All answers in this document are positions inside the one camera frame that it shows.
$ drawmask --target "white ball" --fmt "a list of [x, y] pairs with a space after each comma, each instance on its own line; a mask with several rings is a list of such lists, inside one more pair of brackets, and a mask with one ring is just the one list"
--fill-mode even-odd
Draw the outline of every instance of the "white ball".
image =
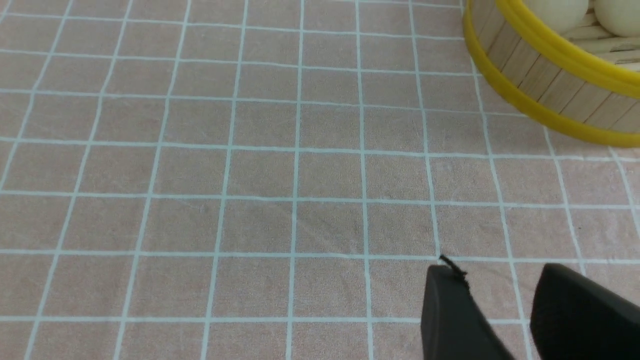
[[640, 37], [640, 0], [596, 0], [593, 8], [603, 28], [619, 37]]
[[589, 0], [524, 0], [524, 4], [559, 34], [577, 27], [589, 10]]

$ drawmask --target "black thread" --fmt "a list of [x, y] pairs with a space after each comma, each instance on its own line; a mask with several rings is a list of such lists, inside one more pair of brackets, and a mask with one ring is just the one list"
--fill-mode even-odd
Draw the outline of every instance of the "black thread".
[[444, 255], [440, 255], [440, 260], [449, 265], [451, 270], [453, 270], [454, 275], [458, 278], [458, 280], [464, 283], [465, 287], [469, 290], [470, 286], [469, 282], [467, 281], [467, 272], [459, 268], [453, 261], [451, 261], [451, 259]]

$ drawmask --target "basket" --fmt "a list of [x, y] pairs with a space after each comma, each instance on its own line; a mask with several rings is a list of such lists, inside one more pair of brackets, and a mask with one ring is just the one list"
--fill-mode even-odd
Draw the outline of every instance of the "basket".
[[580, 140], [640, 147], [640, 38], [601, 28], [593, 2], [561, 37], [522, 0], [468, 0], [464, 30], [479, 71], [522, 113]]

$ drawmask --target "yellow rim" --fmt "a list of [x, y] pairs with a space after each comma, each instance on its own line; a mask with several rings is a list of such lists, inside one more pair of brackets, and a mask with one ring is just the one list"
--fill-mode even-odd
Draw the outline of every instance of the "yellow rim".
[[640, 74], [587, 53], [549, 29], [522, 0], [495, 0], [513, 29], [539, 53], [589, 83], [640, 99]]
[[640, 147], [640, 134], [619, 133], [585, 125], [545, 108], [521, 92], [493, 66], [480, 46], [471, 23], [471, 4], [472, 0], [467, 1], [467, 10], [464, 16], [465, 40], [469, 53], [487, 82], [507, 102], [540, 124], [559, 133], [600, 145]]

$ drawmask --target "grid square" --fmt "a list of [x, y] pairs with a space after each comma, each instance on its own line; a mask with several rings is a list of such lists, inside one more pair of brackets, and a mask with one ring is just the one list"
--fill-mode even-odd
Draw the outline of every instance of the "grid square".
[[442, 201], [496, 202], [498, 194], [488, 160], [431, 159], [435, 199]]
[[120, 316], [130, 256], [60, 256], [45, 316]]
[[368, 198], [429, 200], [424, 158], [384, 155], [366, 158]]
[[640, 162], [622, 162], [622, 169], [629, 183], [630, 196], [634, 204], [640, 204]]
[[31, 90], [47, 57], [30, 54], [0, 53], [0, 88]]
[[68, 92], [100, 92], [111, 60], [53, 56], [40, 89]]
[[549, 131], [549, 140], [558, 156], [611, 156], [606, 146], [583, 142], [552, 130]]
[[424, 106], [432, 110], [479, 111], [472, 76], [422, 75]]
[[362, 254], [362, 205], [299, 202], [296, 252]]
[[362, 74], [365, 104], [417, 108], [418, 88], [415, 75], [369, 72]]
[[469, 52], [462, 40], [415, 39], [420, 71], [472, 72]]
[[483, 120], [480, 114], [429, 111], [429, 152], [486, 154]]
[[300, 34], [292, 31], [246, 29], [243, 61], [259, 61], [287, 65], [298, 64]]
[[420, 359], [424, 357], [420, 325], [416, 323], [374, 323], [374, 359]]
[[296, 105], [274, 102], [238, 103], [234, 145], [294, 147]]
[[221, 258], [214, 294], [213, 316], [287, 316], [289, 259]]
[[506, 102], [497, 92], [486, 82], [484, 77], [478, 76], [480, 88], [480, 98], [482, 98], [483, 110], [485, 112], [519, 114], [510, 103]]
[[23, 138], [88, 140], [96, 97], [36, 95]]
[[549, 155], [544, 127], [537, 122], [509, 115], [487, 117], [489, 141], [494, 154]]
[[462, 37], [459, 8], [414, 6], [415, 34], [428, 37]]
[[335, 104], [358, 104], [358, 73], [302, 70], [302, 99]]
[[585, 258], [640, 258], [640, 234], [631, 211], [572, 209], [571, 216]]
[[22, 119], [24, 119], [29, 106], [29, 98], [29, 94], [0, 94], [0, 108], [3, 109], [3, 119], [0, 121], [0, 136], [8, 138], [18, 136], [22, 127]]
[[[563, 263], [573, 271], [580, 272], [578, 264]], [[533, 298], [536, 294], [536, 287], [538, 281], [540, 281], [540, 275], [542, 274], [542, 268], [545, 263], [516, 263], [516, 274], [518, 276], [518, 286], [520, 287], [520, 297], [522, 298], [522, 310], [524, 317], [529, 319], [531, 317], [531, 309], [533, 304]]]
[[565, 210], [508, 208], [505, 213], [514, 257], [576, 257]]
[[130, 19], [182, 21], [187, 10], [185, 0], [134, 0]]
[[219, 194], [226, 158], [223, 150], [165, 147], [160, 155], [155, 192]]
[[5, 359], [21, 359], [27, 351], [31, 322], [0, 323], [0, 353]]
[[164, 116], [163, 99], [111, 97], [102, 101], [96, 141], [156, 142]]
[[172, 72], [173, 61], [117, 60], [107, 92], [166, 95]]
[[362, 3], [359, 7], [362, 33], [411, 35], [407, 4]]
[[303, 39], [302, 64], [313, 67], [358, 67], [356, 36], [307, 33]]
[[144, 251], [213, 251], [219, 200], [154, 199], [149, 208]]
[[418, 316], [422, 311], [424, 274], [429, 265], [432, 264], [413, 260], [370, 261], [373, 317], [413, 318]]
[[51, 256], [0, 254], [1, 316], [35, 316], [51, 267]]
[[640, 302], [640, 289], [637, 282], [629, 281], [629, 279], [636, 279], [640, 274], [640, 265], [587, 264], [586, 270], [591, 280], [628, 301], [635, 304]]
[[[524, 333], [520, 324], [495, 324], [492, 325], [493, 332], [502, 341], [516, 359], [527, 358], [527, 348], [524, 343]], [[532, 346], [532, 352], [536, 352], [536, 347]]]
[[152, 147], [93, 146], [80, 191], [146, 193], [155, 156]]
[[267, 65], [243, 65], [238, 96], [254, 99], [296, 100], [298, 70]]
[[364, 112], [365, 148], [424, 152], [419, 110], [367, 108]]
[[128, 22], [118, 54], [174, 58], [181, 32], [182, 26], [177, 24]]
[[71, 16], [122, 19], [127, 11], [128, 2], [128, 0], [74, 0]]
[[292, 360], [359, 360], [369, 353], [366, 323], [295, 323], [292, 331]]
[[435, 255], [431, 208], [369, 204], [369, 252], [381, 255]]
[[55, 249], [68, 206], [67, 197], [0, 196], [0, 248]]
[[213, 323], [207, 360], [283, 359], [286, 339], [286, 323]]
[[67, 4], [68, 0], [14, 0], [9, 7], [9, 12], [62, 16], [67, 9]]
[[629, 204], [614, 162], [562, 160], [560, 167], [570, 204]]
[[164, 140], [226, 145], [231, 106], [230, 101], [171, 100]]
[[178, 66], [174, 95], [232, 97], [236, 85], [236, 65], [227, 63], [186, 63]]
[[200, 358], [202, 324], [128, 323], [120, 360]]
[[300, 28], [300, 0], [248, 0], [247, 26]]
[[223, 26], [188, 26], [184, 33], [180, 57], [237, 61], [241, 32], [240, 29]]
[[487, 319], [517, 319], [518, 306], [508, 263], [476, 261], [458, 264], [468, 272], [471, 294]]
[[360, 155], [303, 153], [299, 171], [301, 197], [362, 197]]
[[442, 252], [451, 256], [507, 256], [497, 206], [437, 206]]
[[295, 269], [294, 316], [367, 315], [362, 260], [302, 258], [296, 259]]
[[144, 207], [144, 199], [78, 197], [67, 228], [64, 249], [135, 249]]
[[640, 149], [636, 148], [616, 148], [615, 149], [618, 156], [621, 158], [632, 158], [632, 159], [640, 159]]
[[291, 251], [291, 211], [290, 202], [228, 200], [220, 251]]
[[210, 258], [140, 257], [129, 316], [203, 316]]
[[360, 37], [363, 69], [414, 71], [411, 38]]
[[0, 49], [49, 52], [59, 19], [7, 15], [0, 23]]
[[293, 194], [293, 152], [234, 151], [228, 193], [261, 197]]
[[360, 108], [302, 105], [300, 146], [333, 149], [360, 148]]
[[21, 143], [4, 183], [7, 190], [73, 192], [84, 146]]
[[122, 25], [115, 21], [68, 19], [60, 34], [56, 52], [112, 55], [121, 27]]
[[305, 30], [356, 31], [355, 3], [305, 1]]
[[562, 189], [553, 160], [496, 159], [498, 183], [504, 202], [561, 204]]
[[43, 322], [38, 328], [31, 358], [112, 359], [119, 325], [116, 322]]
[[242, 24], [244, 1], [192, 0], [189, 22], [208, 24]]

